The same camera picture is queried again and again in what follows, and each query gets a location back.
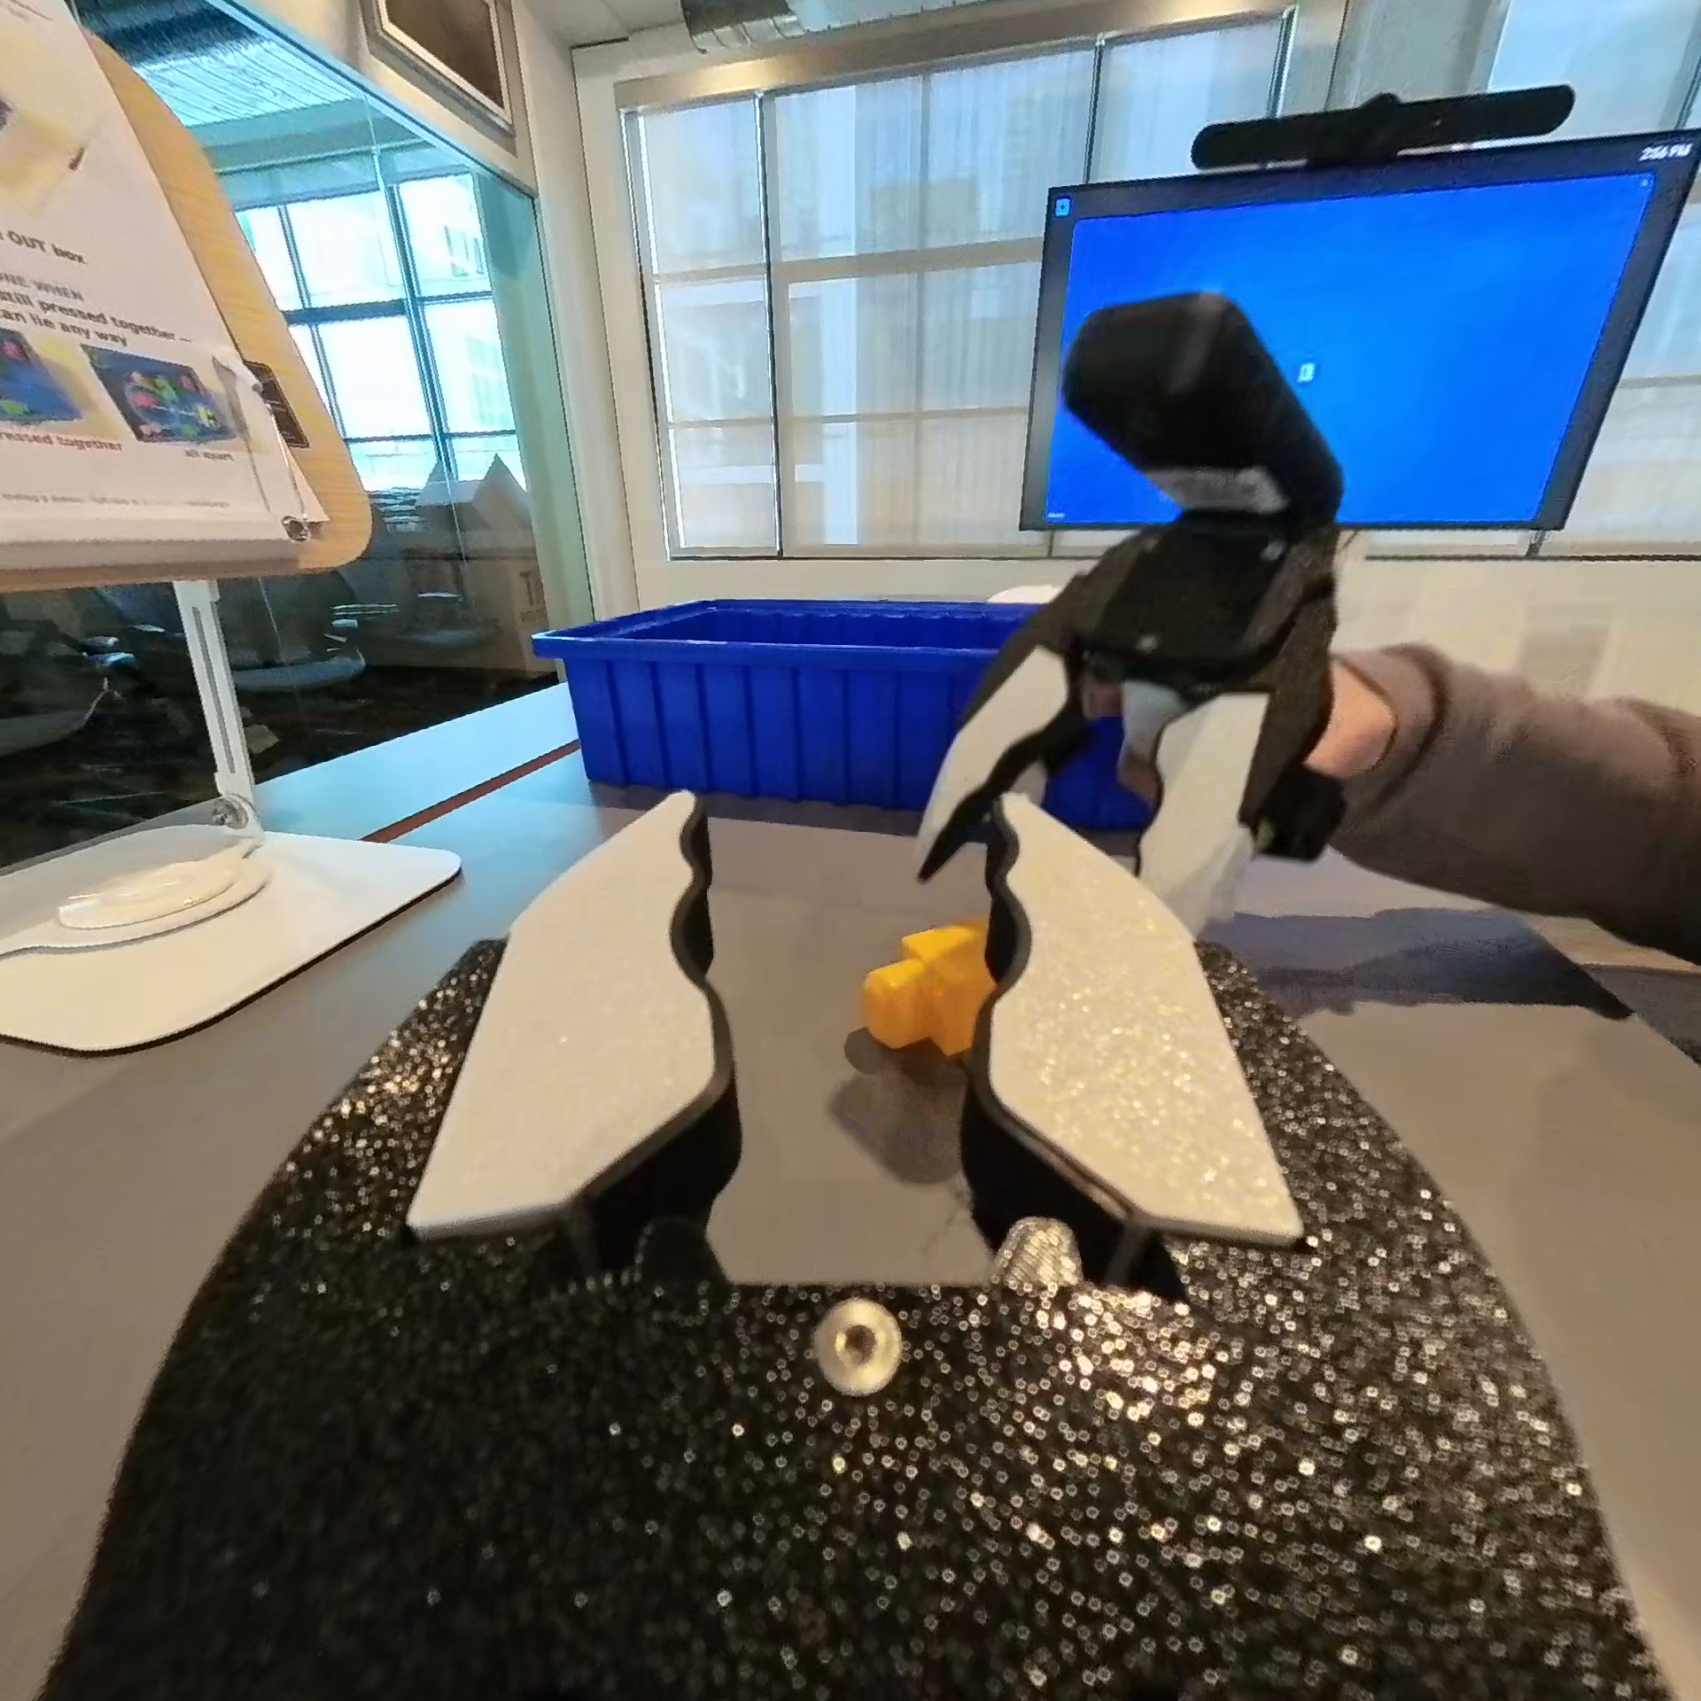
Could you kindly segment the large flat screen monitor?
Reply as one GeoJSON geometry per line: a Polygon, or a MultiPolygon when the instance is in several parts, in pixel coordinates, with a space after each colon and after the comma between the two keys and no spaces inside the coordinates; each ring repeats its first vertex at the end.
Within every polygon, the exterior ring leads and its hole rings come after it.
{"type": "Polygon", "coordinates": [[[1243,311],[1344,478],[1347,529],[1558,529],[1698,176],[1698,132],[1068,184],[1040,266],[1028,530],[1177,505],[1069,416],[1094,311],[1243,311]]]}

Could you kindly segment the blue plastic bin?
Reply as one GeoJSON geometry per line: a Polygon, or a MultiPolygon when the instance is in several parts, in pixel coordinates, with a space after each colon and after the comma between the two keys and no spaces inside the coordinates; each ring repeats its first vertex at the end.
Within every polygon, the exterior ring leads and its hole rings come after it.
{"type": "Polygon", "coordinates": [[[531,647],[565,672],[596,783],[918,814],[1031,611],[705,599],[544,631],[531,647]]]}

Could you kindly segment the yellow single-stud block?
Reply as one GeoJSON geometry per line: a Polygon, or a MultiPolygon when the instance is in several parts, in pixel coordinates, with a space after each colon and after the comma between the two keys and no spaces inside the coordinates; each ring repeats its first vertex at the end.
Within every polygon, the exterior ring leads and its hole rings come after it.
{"type": "Polygon", "coordinates": [[[989,919],[911,932],[900,960],[864,980],[864,1018],[886,1049],[936,1048],[946,1057],[970,1052],[995,980],[987,963],[989,919]]]}

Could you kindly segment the cardboard box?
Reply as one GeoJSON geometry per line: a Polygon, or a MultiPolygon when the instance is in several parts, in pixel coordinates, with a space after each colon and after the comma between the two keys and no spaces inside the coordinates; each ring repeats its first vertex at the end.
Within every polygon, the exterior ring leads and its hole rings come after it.
{"type": "Polygon", "coordinates": [[[547,629],[545,581],[528,494],[508,463],[429,482],[414,514],[406,639],[431,666],[553,675],[533,647],[547,629]]]}

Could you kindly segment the white base document stand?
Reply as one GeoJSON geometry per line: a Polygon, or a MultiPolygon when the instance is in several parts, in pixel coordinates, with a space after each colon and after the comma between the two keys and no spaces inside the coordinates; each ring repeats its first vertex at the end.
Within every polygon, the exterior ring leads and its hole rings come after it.
{"type": "Polygon", "coordinates": [[[147,82],[82,28],[231,340],[326,513],[291,566],[27,570],[4,566],[3,540],[4,591],[168,585],[214,749],[223,820],[141,829],[4,876],[4,1040],[106,1057],[208,1028],[442,891],[462,866],[451,852],[262,825],[219,581],[303,580],[353,563],[370,541],[369,494],[198,142],[147,82]]]}

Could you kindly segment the black video bar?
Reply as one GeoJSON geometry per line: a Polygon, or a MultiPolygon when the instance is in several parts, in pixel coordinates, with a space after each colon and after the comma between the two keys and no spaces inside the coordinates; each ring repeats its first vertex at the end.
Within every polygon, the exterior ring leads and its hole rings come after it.
{"type": "Polygon", "coordinates": [[[1379,93],[1349,110],[1208,124],[1192,149],[1201,173],[1388,165],[1400,156],[1558,132],[1576,110],[1568,84],[1434,100],[1379,93]]]}

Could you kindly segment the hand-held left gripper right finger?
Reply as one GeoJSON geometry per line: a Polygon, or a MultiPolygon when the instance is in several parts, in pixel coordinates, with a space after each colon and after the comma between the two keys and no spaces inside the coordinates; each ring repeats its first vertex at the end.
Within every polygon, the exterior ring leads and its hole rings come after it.
{"type": "Polygon", "coordinates": [[[1083,1277],[1156,1246],[1289,1252],[1305,1221],[1196,934],[1137,874],[1023,796],[992,808],[992,994],[966,1060],[965,1179],[998,1250],[1064,1226],[1083,1277]]]}

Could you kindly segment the person's right hand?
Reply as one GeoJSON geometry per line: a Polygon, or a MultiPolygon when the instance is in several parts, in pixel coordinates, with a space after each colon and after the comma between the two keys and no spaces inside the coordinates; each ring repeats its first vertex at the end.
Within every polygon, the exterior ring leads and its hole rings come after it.
{"type": "Polygon", "coordinates": [[[1369,773],[1389,751],[1398,719],[1389,702],[1340,658],[1329,668],[1329,713],[1305,765],[1347,785],[1369,773]]]}

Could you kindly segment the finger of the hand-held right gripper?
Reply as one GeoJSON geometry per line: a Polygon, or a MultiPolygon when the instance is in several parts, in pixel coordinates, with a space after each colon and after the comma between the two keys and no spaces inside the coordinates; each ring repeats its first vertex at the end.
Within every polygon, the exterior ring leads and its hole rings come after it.
{"type": "Polygon", "coordinates": [[[918,832],[918,880],[932,882],[981,839],[1001,798],[1042,803],[1051,773],[1073,758],[1087,729],[1068,655],[1034,649],[1019,662],[1001,656],[932,785],[918,832]]]}
{"type": "Polygon", "coordinates": [[[1225,918],[1251,861],[1242,820],[1268,697],[1222,696],[1173,722],[1155,746],[1159,798],[1140,836],[1140,882],[1192,934],[1225,918]]]}

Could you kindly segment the person's right forearm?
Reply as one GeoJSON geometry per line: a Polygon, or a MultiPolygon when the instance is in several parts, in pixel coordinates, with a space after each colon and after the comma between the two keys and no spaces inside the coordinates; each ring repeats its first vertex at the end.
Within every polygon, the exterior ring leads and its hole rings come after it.
{"type": "Polygon", "coordinates": [[[1700,719],[1422,647],[1338,653],[1395,713],[1332,848],[1378,876],[1700,963],[1700,719]]]}

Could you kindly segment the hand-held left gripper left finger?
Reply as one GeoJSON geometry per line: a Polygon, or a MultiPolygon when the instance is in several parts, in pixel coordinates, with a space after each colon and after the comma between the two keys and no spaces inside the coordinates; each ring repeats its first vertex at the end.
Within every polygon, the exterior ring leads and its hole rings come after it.
{"type": "Polygon", "coordinates": [[[739,1165],[711,884],[708,808],[674,792],[520,912],[418,1182],[415,1242],[563,1228],[574,1259],[630,1263],[653,1226],[708,1234],[739,1165]]]}

